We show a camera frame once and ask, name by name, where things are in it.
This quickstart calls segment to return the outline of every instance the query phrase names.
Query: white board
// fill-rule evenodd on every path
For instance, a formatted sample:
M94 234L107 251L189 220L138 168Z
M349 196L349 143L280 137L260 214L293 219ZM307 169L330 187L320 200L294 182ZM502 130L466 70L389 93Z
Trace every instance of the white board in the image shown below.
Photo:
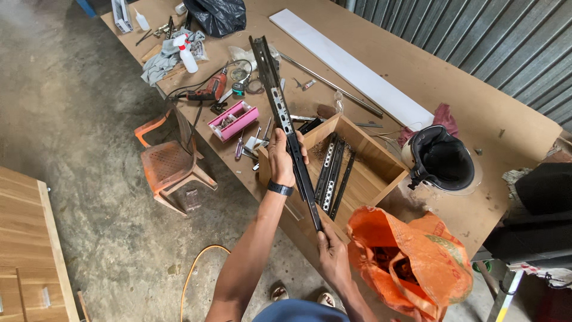
M402 125L418 131L433 122L433 114L428 110L290 10L270 16L270 20Z

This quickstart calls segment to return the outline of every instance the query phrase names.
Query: hand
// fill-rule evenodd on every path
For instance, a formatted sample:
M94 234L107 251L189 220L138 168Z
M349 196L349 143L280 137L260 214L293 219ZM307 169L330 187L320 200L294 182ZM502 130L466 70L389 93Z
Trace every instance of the hand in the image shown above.
M348 246L337 237L329 224L321 221L324 232L318 231L320 270L338 295L343 296L352 288L349 270Z
M304 136L300 131L296 131L296 137L300 142L300 152L304 157L304 163L308 164L308 151L302 142ZM296 184L294 170L292 168L292 158L286 152L286 134L281 128L276 128L268 143L268 161L272 172L272 181L283 186L293 187Z

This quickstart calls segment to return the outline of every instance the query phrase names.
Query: red cloth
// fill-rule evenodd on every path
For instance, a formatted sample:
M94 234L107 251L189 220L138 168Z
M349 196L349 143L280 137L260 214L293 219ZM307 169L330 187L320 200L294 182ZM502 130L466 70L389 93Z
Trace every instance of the red cloth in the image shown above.
M449 105L445 103L441 103L439 107L435 110L435 118L433 119L432 125L443 125L447 129L447 133L450 135L458 138L459 137L459 128L457 127L457 121L453 115L451 115L451 108ZM401 135L397 139L397 143L399 143L400 147L405 145L405 142L413 136L413 134L417 133L410 130L408 127L405 127L401 130Z

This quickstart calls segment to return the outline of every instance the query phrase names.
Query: foot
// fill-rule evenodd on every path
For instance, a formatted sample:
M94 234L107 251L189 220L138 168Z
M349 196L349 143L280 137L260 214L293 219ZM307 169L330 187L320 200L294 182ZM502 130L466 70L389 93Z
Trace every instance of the foot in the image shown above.
M287 300L288 298L289 298L288 292L286 291L286 289L283 286L278 286L270 294L270 299L274 302L280 301L280 300Z
M333 296L328 293L328 292L324 292L322 294L320 294L320 296L318 296L318 300L316 301L320 304L324 304L327 305L329 307L336 307L336 301L333 299Z

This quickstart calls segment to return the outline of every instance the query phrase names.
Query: watch strap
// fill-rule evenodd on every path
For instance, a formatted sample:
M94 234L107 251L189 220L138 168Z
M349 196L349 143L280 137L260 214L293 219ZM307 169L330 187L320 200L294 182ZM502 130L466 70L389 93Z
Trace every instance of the watch strap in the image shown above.
M271 179L268 181L268 190L274 191L275 193L279 193L281 195L290 196L292 192L294 192L294 188L283 186L282 184L278 184Z

